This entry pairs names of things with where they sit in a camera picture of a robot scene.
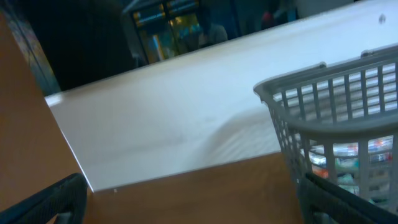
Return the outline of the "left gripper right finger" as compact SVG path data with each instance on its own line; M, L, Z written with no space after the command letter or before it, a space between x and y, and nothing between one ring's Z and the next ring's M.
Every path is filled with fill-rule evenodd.
M313 173L300 179L297 190L305 223L397 223L397 215Z

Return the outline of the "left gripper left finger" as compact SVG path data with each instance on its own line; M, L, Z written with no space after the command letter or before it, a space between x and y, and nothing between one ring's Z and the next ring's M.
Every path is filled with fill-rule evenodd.
M88 184L74 173L1 212L1 224L55 223L82 224Z

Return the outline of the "grey plastic basket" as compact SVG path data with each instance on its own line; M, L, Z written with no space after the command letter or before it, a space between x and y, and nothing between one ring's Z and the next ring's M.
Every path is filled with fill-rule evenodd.
M338 186L346 173L360 177L359 197L397 212L397 47L366 50L359 58L319 63L258 83L292 180L307 172ZM368 142L393 136L392 159L370 163ZM339 166L334 144L359 144L359 166ZM310 161L324 147L326 166Z

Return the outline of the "white tissue pack strip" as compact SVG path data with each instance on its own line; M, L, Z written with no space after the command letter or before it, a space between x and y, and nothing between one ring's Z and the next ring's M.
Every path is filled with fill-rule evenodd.
M368 153L370 163L384 162L392 159L393 136L386 136L371 139L368 142ZM359 144L334 144L333 152L336 156L336 163L339 166L359 166ZM313 146L308 153L310 161L319 166L326 166L324 147Z

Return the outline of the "teal snack wrapper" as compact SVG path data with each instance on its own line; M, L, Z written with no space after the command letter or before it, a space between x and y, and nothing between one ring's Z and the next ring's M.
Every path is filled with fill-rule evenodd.
M346 173L338 177L338 186L350 193L360 195L360 177L358 175Z

